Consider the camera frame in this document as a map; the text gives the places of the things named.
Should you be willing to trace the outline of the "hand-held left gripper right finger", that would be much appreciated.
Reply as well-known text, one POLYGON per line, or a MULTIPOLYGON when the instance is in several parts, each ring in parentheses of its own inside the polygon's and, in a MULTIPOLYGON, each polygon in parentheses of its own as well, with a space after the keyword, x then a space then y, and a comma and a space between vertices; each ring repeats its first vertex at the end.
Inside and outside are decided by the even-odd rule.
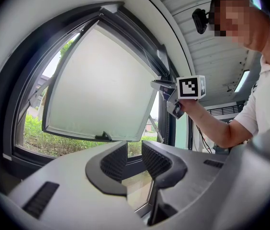
POLYGON ((216 226, 222 198, 213 185, 226 155, 142 142, 142 161, 153 179, 148 226, 216 226))

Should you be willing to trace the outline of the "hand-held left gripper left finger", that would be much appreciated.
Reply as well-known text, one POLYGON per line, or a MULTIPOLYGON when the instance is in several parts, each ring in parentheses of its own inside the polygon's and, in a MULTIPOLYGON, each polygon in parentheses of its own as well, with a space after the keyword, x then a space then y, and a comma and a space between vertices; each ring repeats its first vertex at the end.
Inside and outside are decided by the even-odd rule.
POLYGON ((127 143, 58 157, 7 196, 9 215, 25 230, 143 230, 121 178, 127 143))

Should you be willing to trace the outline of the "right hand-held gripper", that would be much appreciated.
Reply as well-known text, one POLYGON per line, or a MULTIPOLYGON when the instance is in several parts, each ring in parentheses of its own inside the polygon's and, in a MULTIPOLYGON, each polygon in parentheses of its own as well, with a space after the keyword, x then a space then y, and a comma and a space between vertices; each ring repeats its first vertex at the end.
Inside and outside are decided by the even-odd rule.
POLYGON ((203 75, 178 77, 176 83, 169 80, 153 80, 151 87, 163 92, 167 112, 176 119, 183 116, 180 100, 199 100, 206 96, 206 81, 203 75))

